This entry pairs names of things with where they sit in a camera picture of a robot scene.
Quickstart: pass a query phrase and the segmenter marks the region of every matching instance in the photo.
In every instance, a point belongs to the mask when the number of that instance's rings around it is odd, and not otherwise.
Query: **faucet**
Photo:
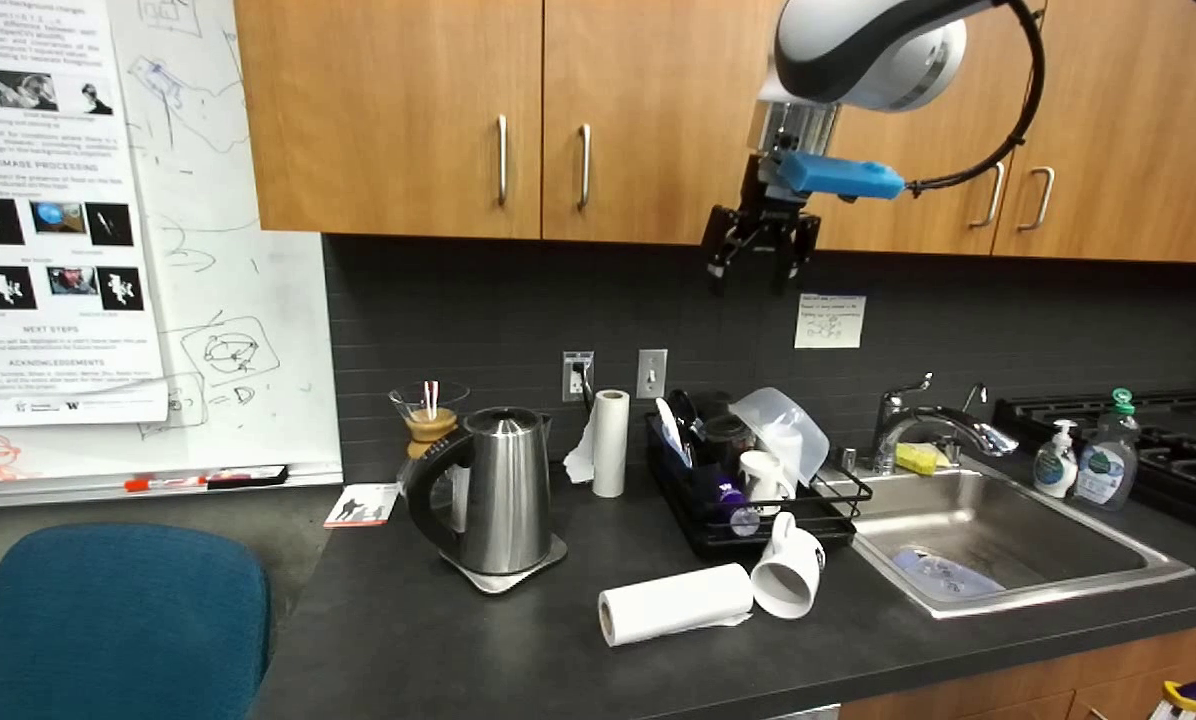
[[[1004,436],[999,428],[982,422],[986,382],[976,382],[963,400],[963,406],[904,406],[904,394],[928,392],[933,373],[920,376],[920,382],[890,388],[880,400],[877,413],[877,470],[890,470],[890,451],[909,433],[928,433],[951,445],[972,445],[982,457],[1006,457],[1020,445]]]

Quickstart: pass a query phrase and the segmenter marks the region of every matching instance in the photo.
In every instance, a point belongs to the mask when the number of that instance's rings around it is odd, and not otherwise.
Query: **paper towel roll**
[[[626,466],[626,413],[633,394],[618,388],[597,392],[592,406],[592,493],[597,497],[622,497],[622,466]]]
[[[739,563],[606,586],[597,621],[606,649],[697,626],[737,626],[750,615],[750,578]]]

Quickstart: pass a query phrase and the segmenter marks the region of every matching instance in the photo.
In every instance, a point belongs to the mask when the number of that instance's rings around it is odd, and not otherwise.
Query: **black countertop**
[[[1126,505],[1117,528],[1196,566],[1196,528]],[[850,546],[835,546],[814,606],[739,626],[604,649],[604,586],[698,559],[645,470],[622,500],[554,488],[567,559],[507,597],[479,597],[434,559],[396,505],[370,531],[332,531],[273,654],[256,720],[308,716],[777,716],[1064,651],[1196,626],[1196,577],[928,621]]]

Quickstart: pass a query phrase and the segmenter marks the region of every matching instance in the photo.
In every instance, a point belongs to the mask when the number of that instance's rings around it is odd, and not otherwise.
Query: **bottle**
[[[1130,392],[1113,388],[1113,406],[1098,414],[1091,438],[1081,451],[1073,500],[1084,508],[1117,508],[1126,500],[1135,476],[1139,422],[1130,414]]]
[[[1031,483],[1043,497],[1066,497],[1066,488],[1076,483],[1076,451],[1073,451],[1073,421],[1051,421],[1058,433],[1051,433],[1051,438],[1034,451],[1031,460]]]

